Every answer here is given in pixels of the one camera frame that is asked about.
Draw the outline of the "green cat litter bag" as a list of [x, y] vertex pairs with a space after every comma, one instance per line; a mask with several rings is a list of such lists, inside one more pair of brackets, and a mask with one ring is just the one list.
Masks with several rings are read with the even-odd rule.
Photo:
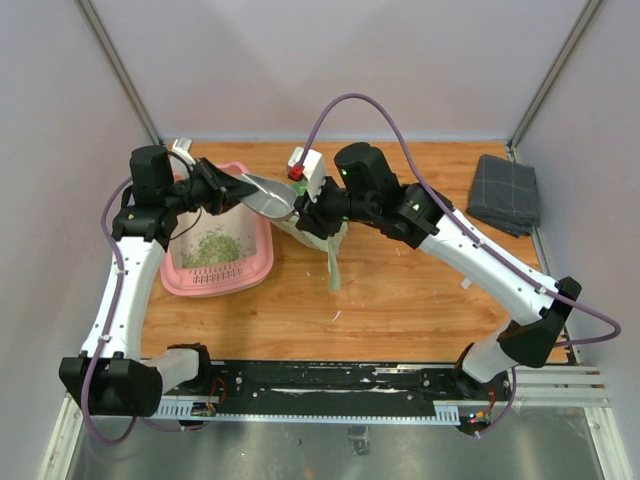
[[339, 290], [341, 287], [341, 277], [337, 256], [342, 240], [348, 231], [347, 224], [342, 223], [335, 234], [328, 236], [326, 239], [321, 239], [312, 233], [299, 230], [296, 227], [298, 220], [298, 214], [293, 213], [287, 219], [272, 220], [271, 223], [283, 232], [289, 234], [302, 245], [324, 252], [327, 255], [327, 268], [330, 278], [328, 289], [330, 292]]

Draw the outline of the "grey metal scoop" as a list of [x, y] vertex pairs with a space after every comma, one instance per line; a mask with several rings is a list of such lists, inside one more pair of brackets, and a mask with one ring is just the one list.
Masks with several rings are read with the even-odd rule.
[[238, 179], [257, 188], [241, 200], [255, 213], [269, 220], [285, 220], [294, 213], [298, 194], [292, 185], [251, 173], [242, 173]]

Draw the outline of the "pink litter box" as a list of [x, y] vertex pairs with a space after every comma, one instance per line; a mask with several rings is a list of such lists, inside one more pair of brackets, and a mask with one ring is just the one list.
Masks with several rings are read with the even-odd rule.
[[270, 222], [239, 204], [219, 216], [181, 215], [160, 279], [176, 296], [220, 296], [258, 285], [273, 263]]

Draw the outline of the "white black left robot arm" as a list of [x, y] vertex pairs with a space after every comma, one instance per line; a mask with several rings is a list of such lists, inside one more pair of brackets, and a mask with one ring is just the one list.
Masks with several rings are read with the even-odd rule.
[[186, 179], [177, 180], [173, 156], [160, 145], [132, 151], [120, 210], [103, 228], [113, 258], [99, 311], [80, 353], [59, 367], [60, 380], [87, 418], [151, 417], [170, 390], [182, 386], [200, 396], [214, 383], [200, 343], [172, 345], [144, 360], [144, 319], [179, 216], [199, 209], [224, 214], [258, 189], [205, 158], [187, 164]]

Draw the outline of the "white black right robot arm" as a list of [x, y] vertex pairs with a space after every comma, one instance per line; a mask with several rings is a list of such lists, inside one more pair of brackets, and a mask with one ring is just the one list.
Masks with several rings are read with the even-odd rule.
[[530, 268], [478, 231], [443, 195], [400, 183], [377, 147], [348, 145], [334, 163], [338, 180], [314, 150], [298, 147], [288, 160], [288, 176], [306, 183], [295, 202], [298, 229], [326, 239], [347, 221], [367, 225], [445, 262], [508, 312], [504, 326], [459, 357], [452, 378], [460, 397], [477, 399], [490, 380], [512, 367], [546, 364], [581, 293], [575, 279]]

